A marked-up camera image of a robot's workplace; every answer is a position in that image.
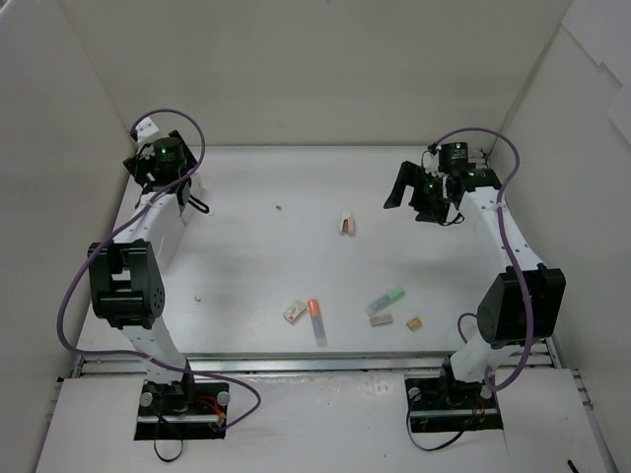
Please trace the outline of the green highlighter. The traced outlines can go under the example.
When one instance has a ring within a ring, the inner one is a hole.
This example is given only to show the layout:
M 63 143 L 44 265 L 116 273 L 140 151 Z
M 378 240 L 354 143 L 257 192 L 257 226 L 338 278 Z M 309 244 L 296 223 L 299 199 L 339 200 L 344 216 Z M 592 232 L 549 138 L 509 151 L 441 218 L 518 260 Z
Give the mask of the green highlighter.
M 392 304 L 400 301 L 405 296 L 405 291 L 398 286 L 389 290 L 386 294 L 379 296 L 374 301 L 368 303 L 365 307 L 365 314 L 372 317 L 385 310 Z

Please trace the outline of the orange cap highlighter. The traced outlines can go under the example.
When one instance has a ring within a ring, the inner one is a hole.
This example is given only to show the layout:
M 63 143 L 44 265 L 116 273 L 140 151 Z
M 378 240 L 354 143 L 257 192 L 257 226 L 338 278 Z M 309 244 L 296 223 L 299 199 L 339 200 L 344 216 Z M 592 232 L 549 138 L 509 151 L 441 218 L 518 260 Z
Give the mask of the orange cap highlighter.
M 320 348 L 324 348 L 327 345 L 327 340 L 323 320 L 321 317 L 321 311 L 317 300 L 308 300 L 308 311 L 314 329 L 316 345 Z

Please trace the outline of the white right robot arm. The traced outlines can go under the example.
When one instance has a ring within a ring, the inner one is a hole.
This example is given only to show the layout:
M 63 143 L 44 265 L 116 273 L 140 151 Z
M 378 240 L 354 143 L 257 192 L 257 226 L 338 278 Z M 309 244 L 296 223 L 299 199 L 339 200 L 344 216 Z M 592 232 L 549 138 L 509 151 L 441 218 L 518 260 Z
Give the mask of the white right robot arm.
M 436 382 L 439 399 L 457 406 L 470 396 L 472 383 L 494 393 L 517 379 L 532 345 L 554 332 L 566 278 L 531 249 L 504 200 L 506 182 L 472 163 L 466 143 L 428 152 L 437 167 L 403 162 L 385 208 L 400 206 L 410 189 L 417 221 L 443 228 L 471 223 L 496 273 L 474 313 L 475 331 L 450 356 L 451 372 Z

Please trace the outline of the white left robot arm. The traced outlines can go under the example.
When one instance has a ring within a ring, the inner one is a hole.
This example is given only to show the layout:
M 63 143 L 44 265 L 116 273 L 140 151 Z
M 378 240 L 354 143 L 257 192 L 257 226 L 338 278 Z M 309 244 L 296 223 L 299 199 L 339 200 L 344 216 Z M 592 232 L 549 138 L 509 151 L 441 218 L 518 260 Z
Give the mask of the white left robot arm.
M 204 188 L 196 173 L 167 191 L 155 203 L 150 200 L 172 181 L 197 164 L 176 130 L 145 142 L 123 165 L 142 187 L 140 205 L 148 211 L 105 248 L 93 243 L 88 254 L 95 257 L 89 268 L 92 307 L 95 315 L 119 330 L 135 350 L 149 356 L 144 361 L 147 390 L 161 394 L 173 412 L 188 412 L 196 403 L 197 389 L 189 367 L 178 350 L 163 318 L 166 289 L 161 272 L 176 253 L 194 213 L 208 210 L 200 198 Z

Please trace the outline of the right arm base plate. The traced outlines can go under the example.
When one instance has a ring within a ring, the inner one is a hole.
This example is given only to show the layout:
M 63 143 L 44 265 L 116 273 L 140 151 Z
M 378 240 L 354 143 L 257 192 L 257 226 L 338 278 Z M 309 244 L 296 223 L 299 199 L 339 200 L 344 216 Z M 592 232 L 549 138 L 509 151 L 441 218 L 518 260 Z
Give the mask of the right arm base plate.
M 411 431 L 442 434 L 502 430 L 498 401 L 483 398 L 481 383 L 446 377 L 407 377 L 404 380 Z

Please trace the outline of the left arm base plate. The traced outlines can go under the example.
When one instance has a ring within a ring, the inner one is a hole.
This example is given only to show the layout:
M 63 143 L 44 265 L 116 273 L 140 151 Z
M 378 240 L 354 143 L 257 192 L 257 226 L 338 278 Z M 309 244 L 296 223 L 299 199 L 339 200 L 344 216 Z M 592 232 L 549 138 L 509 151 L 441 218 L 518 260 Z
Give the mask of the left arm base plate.
M 139 399 L 135 440 L 202 440 L 226 436 L 229 395 L 225 382 L 196 382 L 188 388 L 147 382 Z

